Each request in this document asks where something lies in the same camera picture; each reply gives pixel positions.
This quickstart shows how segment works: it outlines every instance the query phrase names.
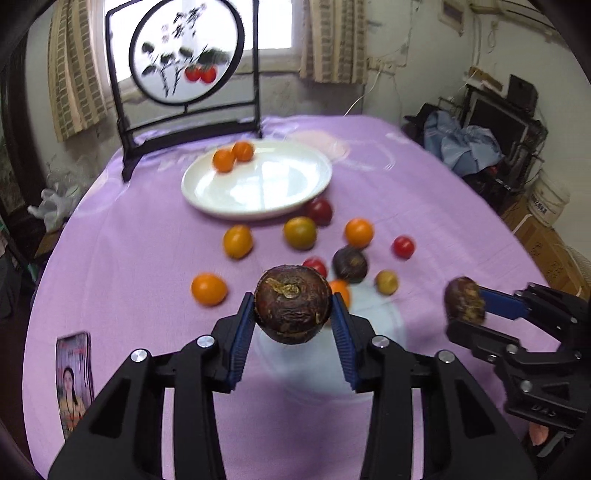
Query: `woman photo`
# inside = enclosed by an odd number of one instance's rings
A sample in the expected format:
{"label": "woman photo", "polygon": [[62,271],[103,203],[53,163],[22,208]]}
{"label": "woman photo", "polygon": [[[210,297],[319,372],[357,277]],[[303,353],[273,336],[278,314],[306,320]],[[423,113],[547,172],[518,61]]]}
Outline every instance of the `woman photo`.
{"label": "woman photo", "polygon": [[84,416],[86,407],[74,390],[74,371],[70,367],[65,367],[62,378],[63,389],[59,400],[60,417],[64,437],[67,439]]}

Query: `table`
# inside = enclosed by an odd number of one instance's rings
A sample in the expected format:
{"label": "table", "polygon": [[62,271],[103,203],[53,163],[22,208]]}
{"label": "table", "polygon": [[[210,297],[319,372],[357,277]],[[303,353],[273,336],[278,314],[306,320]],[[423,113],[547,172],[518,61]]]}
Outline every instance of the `table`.
{"label": "table", "polygon": [[[365,286],[353,292],[353,312],[368,316],[378,333],[411,351],[433,355],[443,348],[453,350],[500,408],[504,393],[492,366],[473,359],[444,335],[443,289],[460,275],[507,292],[528,281],[544,283],[501,220],[439,160],[397,127],[377,119],[267,118],[264,132],[268,138],[308,143],[334,162],[326,195],[335,216],[320,230],[314,255],[331,259],[343,246],[342,231],[350,218],[363,216],[375,224],[374,241],[366,250],[370,272]],[[281,218],[253,224],[254,251],[240,262],[229,261],[221,246],[229,223],[184,201],[180,181],[195,156],[233,140],[216,138],[149,155],[127,185],[121,182],[118,152],[66,225],[41,282],[25,348],[25,425],[42,475],[47,476],[63,444],[56,399],[57,337],[90,333],[98,393],[134,349],[147,348],[153,355],[179,350],[210,332],[218,318],[234,314],[263,271],[301,264],[310,255],[286,246]],[[389,250],[403,233],[417,240],[409,261],[394,258]],[[399,273],[401,287],[392,300],[367,300],[375,298],[371,282],[383,268]],[[215,309],[199,306],[189,292],[192,278],[203,271],[213,271],[229,284],[228,299]],[[526,348],[550,351],[557,346],[524,320],[492,317],[488,325],[520,337]],[[312,340],[316,343],[288,351],[267,341],[257,328],[242,382],[232,395],[215,398],[230,480],[359,478],[371,395],[352,394],[341,377],[325,381],[340,369],[330,337],[325,330]],[[310,357],[322,363],[311,363]],[[173,477],[171,397],[167,395],[163,424],[167,479]],[[418,452],[421,445],[418,434]],[[415,460],[415,478],[421,478],[421,464]]]}

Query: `striped curtain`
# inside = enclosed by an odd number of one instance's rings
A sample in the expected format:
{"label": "striped curtain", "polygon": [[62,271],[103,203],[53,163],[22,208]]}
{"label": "striped curtain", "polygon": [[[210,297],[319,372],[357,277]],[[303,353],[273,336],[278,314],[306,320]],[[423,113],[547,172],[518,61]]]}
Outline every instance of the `striped curtain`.
{"label": "striped curtain", "polygon": [[47,67],[58,141],[107,117],[92,51],[88,0],[57,0],[49,30]]}
{"label": "striped curtain", "polygon": [[367,83],[365,1],[303,0],[303,79]]}

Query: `orange tomato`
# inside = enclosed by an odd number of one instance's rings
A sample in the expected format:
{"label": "orange tomato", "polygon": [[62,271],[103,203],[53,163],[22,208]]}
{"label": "orange tomato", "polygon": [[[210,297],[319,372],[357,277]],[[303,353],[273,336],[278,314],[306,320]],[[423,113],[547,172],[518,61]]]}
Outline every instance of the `orange tomato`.
{"label": "orange tomato", "polygon": [[221,148],[213,155],[213,168],[220,173],[229,173],[234,168],[236,156],[232,150]]}
{"label": "orange tomato", "polygon": [[191,293],[201,305],[214,307],[226,298],[228,287],[213,273],[202,273],[193,279]]}
{"label": "orange tomato", "polygon": [[345,226],[345,238],[355,248],[365,248],[374,238],[374,226],[365,218],[354,218]]}
{"label": "orange tomato", "polygon": [[249,142],[236,142],[232,152],[238,161],[251,161],[255,155],[255,149]]}
{"label": "orange tomato", "polygon": [[235,225],[223,236],[223,249],[226,255],[236,260],[248,255],[252,245],[252,233],[246,225]]}
{"label": "orange tomato", "polygon": [[329,282],[330,289],[334,293],[340,293],[345,302],[345,306],[349,308],[351,305],[351,293],[349,291],[349,284],[345,280],[333,280]]}

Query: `red cherry tomato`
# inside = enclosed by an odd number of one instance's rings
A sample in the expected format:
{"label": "red cherry tomato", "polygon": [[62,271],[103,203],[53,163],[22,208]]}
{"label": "red cherry tomato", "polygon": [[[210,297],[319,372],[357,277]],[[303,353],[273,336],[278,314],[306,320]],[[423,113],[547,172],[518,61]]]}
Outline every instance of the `red cherry tomato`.
{"label": "red cherry tomato", "polygon": [[306,205],[306,216],[314,220],[317,226],[329,225],[332,215],[332,206],[325,198],[315,198]]}
{"label": "red cherry tomato", "polygon": [[415,249],[414,240],[406,235],[399,236],[392,244],[392,251],[400,258],[411,258]]}
{"label": "red cherry tomato", "polygon": [[324,265],[322,259],[319,257],[310,257],[306,259],[303,265],[305,267],[314,268],[314,270],[316,270],[324,278],[326,278],[326,276],[328,275],[328,272],[326,271],[326,266]]}

